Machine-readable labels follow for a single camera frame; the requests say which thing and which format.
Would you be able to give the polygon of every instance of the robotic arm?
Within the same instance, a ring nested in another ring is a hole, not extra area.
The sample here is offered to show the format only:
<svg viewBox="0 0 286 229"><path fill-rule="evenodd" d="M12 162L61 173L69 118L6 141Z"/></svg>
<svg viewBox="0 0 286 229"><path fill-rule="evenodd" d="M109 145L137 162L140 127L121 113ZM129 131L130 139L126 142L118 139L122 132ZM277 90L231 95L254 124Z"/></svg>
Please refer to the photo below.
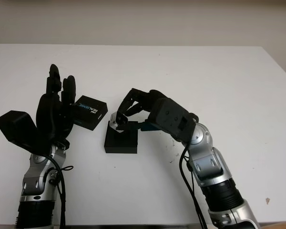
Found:
<svg viewBox="0 0 286 229"><path fill-rule="evenodd" d="M150 112L148 118L138 124L128 123L127 116L142 110ZM186 151L189 154L188 168L193 173L209 206L209 215L218 228L259 229L249 204L235 187L232 175L221 153L213 147L209 130L199 123L198 117L189 113L172 99L159 91L149 93L132 89L122 101L118 111L113 113L110 127L118 132L131 129L142 131L162 130L176 141L185 145L180 167ZM182 176L191 191L196 211L200 211L185 176Z"/></svg>
<svg viewBox="0 0 286 229"><path fill-rule="evenodd" d="M61 228L65 226L66 196L60 168L70 145L66 137L73 127L75 79L69 76L63 80L60 101L58 68L52 64L49 73L46 94L41 97L36 113L37 126L26 112L9 111L0 117L0 130L7 140L31 153L30 168L22 182L17 229L53 228L52 212L57 190L61 198Z"/></svg>

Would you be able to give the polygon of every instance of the white tabletop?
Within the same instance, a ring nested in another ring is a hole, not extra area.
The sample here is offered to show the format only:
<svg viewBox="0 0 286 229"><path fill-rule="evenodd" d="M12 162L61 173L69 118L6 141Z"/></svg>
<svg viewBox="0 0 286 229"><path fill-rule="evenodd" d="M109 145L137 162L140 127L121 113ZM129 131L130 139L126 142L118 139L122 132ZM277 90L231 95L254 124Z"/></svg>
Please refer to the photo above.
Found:
<svg viewBox="0 0 286 229"><path fill-rule="evenodd" d="M178 169L183 146L170 135L139 132L138 154L105 153L107 121L131 88L157 89L197 114L257 220L286 220L286 73L261 47L1 44L0 116L18 110L35 119L52 63L75 77L76 99L108 105L94 131L74 126L67 138L67 224L198 222ZM15 221L29 157L0 131L0 224Z"/></svg>

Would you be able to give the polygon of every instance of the black cylindrical base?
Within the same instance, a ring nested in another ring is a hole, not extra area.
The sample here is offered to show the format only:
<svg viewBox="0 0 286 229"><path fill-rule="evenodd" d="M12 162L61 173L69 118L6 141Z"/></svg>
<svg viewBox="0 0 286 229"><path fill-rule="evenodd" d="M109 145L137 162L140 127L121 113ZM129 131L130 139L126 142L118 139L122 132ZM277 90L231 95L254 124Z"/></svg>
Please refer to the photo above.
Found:
<svg viewBox="0 0 286 229"><path fill-rule="evenodd" d="M16 228L39 228L50 226L55 202L28 201L20 202Z"/></svg>
<svg viewBox="0 0 286 229"><path fill-rule="evenodd" d="M201 187L201 190L211 211L229 210L244 202L232 178L216 185Z"/></svg>

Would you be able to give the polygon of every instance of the black box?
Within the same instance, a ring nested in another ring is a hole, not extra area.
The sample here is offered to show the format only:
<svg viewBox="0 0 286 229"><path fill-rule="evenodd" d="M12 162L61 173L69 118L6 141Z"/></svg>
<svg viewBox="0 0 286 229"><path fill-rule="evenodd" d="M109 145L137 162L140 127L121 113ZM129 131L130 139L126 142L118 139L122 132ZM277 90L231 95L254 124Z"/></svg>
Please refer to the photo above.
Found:
<svg viewBox="0 0 286 229"><path fill-rule="evenodd" d="M94 130L107 113L107 104L96 99L82 96L75 103L74 124Z"/></svg>
<svg viewBox="0 0 286 229"><path fill-rule="evenodd" d="M136 154L138 148L138 130L119 133L112 129L108 122L104 148L107 154Z"/></svg>

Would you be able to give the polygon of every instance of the wire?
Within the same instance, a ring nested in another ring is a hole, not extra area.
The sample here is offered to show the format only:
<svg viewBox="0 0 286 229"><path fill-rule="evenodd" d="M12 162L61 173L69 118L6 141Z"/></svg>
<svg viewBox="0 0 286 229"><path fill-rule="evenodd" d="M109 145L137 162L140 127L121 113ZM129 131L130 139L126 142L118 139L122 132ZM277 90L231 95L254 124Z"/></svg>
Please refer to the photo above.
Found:
<svg viewBox="0 0 286 229"><path fill-rule="evenodd" d="M192 189L193 189L193 192L194 192L194 178L193 178L193 173L191 172L191 178L192 178Z"/></svg>
<svg viewBox="0 0 286 229"><path fill-rule="evenodd" d="M187 181L185 175L184 175L184 172L183 172L183 169L182 169L182 162L183 162L183 159L184 159L184 155L186 153L186 151L188 150L190 146L190 142L188 142L180 156L180 160L179 160L179 169L180 169L180 173L181 173L181 176L187 186L187 188L189 189L190 193L191 193L191 196L192 196L192 199L194 201L194 205L195 205L195 209L196 209L196 212L197 212L197 215L198 215L198 219L199 219L199 222L200 222L200 225L201 225L201 228L202 229L207 229L207 226L206 226L206 223L205 223L205 219L204 219L204 216L201 212L201 209L199 207L199 204L197 202L197 199L195 197L195 194L194 194L194 191L191 189L191 186L189 184L189 182Z"/></svg>
<svg viewBox="0 0 286 229"><path fill-rule="evenodd" d="M62 168L61 170L62 171L70 171L72 169L74 169L74 166L66 166L66 167ZM61 188L59 187L59 179L58 179L58 177L56 177L56 180L58 180L58 182L57 182L57 190L58 190L59 195L61 196Z"/></svg>
<svg viewBox="0 0 286 229"><path fill-rule="evenodd" d="M64 229L65 228L65 225L66 225L66 218L65 218L65 211L66 211L66 188L65 188L65 180L63 178L63 174L62 174L62 170L61 168L59 167L59 165L57 164L57 162L50 156L48 155L44 155L44 157L46 159L48 159L49 161L51 161L54 166L55 166L55 169L57 170L59 176L60 176L60 179L61 179L61 192L59 190L59 187L58 187L58 190L59 190L59 194L60 194L60 198L61 198L61 222L60 222L60 229Z"/></svg>

